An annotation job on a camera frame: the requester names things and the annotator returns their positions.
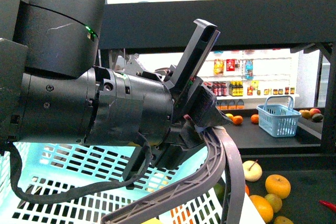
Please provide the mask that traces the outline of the grey smooth left gripper finger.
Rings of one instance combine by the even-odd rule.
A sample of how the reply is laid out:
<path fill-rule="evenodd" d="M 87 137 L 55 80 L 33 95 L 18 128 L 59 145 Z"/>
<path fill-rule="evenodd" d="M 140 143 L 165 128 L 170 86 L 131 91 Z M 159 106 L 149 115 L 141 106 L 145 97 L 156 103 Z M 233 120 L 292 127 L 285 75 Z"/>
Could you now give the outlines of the grey smooth left gripper finger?
<path fill-rule="evenodd" d="M 245 176 L 239 150 L 222 126 L 215 127 L 215 135 L 224 146 L 225 194 L 221 223 L 240 223 L 245 198 Z"/>

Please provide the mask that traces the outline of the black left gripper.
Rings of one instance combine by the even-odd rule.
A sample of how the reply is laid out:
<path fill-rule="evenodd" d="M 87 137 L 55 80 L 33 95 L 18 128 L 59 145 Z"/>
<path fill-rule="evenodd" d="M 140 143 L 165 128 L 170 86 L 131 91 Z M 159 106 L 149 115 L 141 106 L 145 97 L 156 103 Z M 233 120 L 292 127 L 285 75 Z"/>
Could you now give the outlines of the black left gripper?
<path fill-rule="evenodd" d="M 209 191 L 225 168 L 219 128 L 231 120 L 217 108 L 217 99 L 196 76 L 174 99 L 156 73 L 134 62 L 125 72 L 95 67 L 96 99 L 87 145 L 137 145 L 142 134 L 155 148 L 155 165 L 173 169 L 203 145 L 204 164 L 193 174 L 102 217 L 101 223 L 143 223 Z"/>

